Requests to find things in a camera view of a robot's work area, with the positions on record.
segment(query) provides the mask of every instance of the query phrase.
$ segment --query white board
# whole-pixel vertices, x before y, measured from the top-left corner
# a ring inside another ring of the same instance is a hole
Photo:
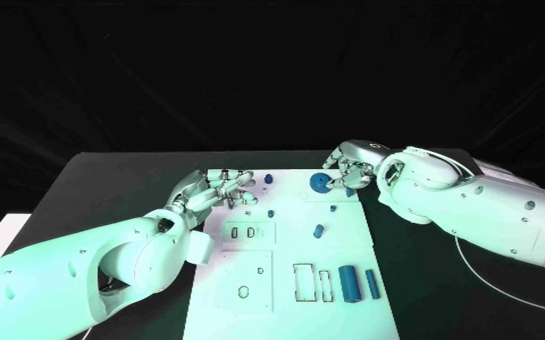
[[[319,194],[309,185],[315,173],[326,172],[336,178],[339,171],[254,172],[257,184],[247,190],[256,193],[260,203],[236,209],[214,208],[207,219],[205,232],[217,244],[210,264],[197,267],[185,340],[398,339],[358,195],[348,198],[345,190]],[[267,173],[273,175],[273,184],[264,183]],[[322,238],[313,236],[318,224],[323,225]],[[237,239],[231,238],[233,227],[243,229]],[[249,227],[260,229],[259,238],[249,238]],[[313,265],[316,301],[296,300],[295,264]],[[344,265],[357,269],[364,300],[355,304],[344,300],[339,281]],[[257,274],[257,268],[267,270],[270,276]],[[378,300],[373,299],[367,269],[375,273]],[[321,271],[329,272],[331,283],[325,285]],[[254,288],[249,286],[249,296],[241,298],[238,289],[246,283],[254,284]],[[334,302],[323,301],[323,286],[331,290]]]

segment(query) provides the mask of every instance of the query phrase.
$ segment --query blue cylinder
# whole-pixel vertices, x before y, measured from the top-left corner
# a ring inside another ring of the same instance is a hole
[[[378,293],[375,275],[373,274],[371,269],[367,270],[367,283],[370,283],[370,289],[373,291],[373,299],[378,299],[381,297],[381,294]]]
[[[355,267],[345,265],[339,268],[341,286],[344,287],[345,302],[357,303],[361,301],[361,286],[355,275]]]
[[[315,173],[311,176],[311,187],[313,188],[315,192],[328,193],[331,189],[326,187],[328,182],[332,178],[325,173]]]
[[[315,230],[315,238],[321,239],[322,238],[322,233],[323,233],[323,225],[318,224],[316,225],[316,230]]]

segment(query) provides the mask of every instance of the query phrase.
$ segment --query table surface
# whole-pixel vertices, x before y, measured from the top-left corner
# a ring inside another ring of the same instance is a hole
[[[9,252],[162,208],[174,186],[198,168],[319,168],[329,152],[81,153],[71,159]],[[460,150],[449,156],[472,163]],[[511,300],[479,281],[452,235],[435,224],[417,225],[398,217],[377,200],[375,184],[358,194],[401,339],[469,335],[545,338],[545,311]],[[462,247],[475,269],[496,286],[545,303],[543,268],[465,241]],[[182,339],[194,275],[195,265],[187,263],[166,291],[116,314],[93,329],[88,340]]]

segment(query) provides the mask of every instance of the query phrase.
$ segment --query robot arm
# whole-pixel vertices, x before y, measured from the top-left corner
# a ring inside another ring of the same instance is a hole
[[[2,338],[71,338],[163,291],[187,261],[207,264],[214,241],[192,229],[214,205],[257,203],[238,189],[254,185],[253,176],[246,171],[195,171],[174,189],[165,209],[2,257]],[[104,289],[99,269],[114,281]]]
[[[325,168],[342,177],[328,187],[360,188],[377,177],[380,202],[409,221],[436,224],[501,255],[545,266],[545,190],[524,179],[475,176],[449,157],[367,141],[341,144]]]

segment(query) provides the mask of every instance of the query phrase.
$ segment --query black curtain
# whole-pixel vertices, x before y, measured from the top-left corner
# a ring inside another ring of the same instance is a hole
[[[370,139],[463,148],[545,185],[541,0],[2,3],[0,215],[81,152]]]

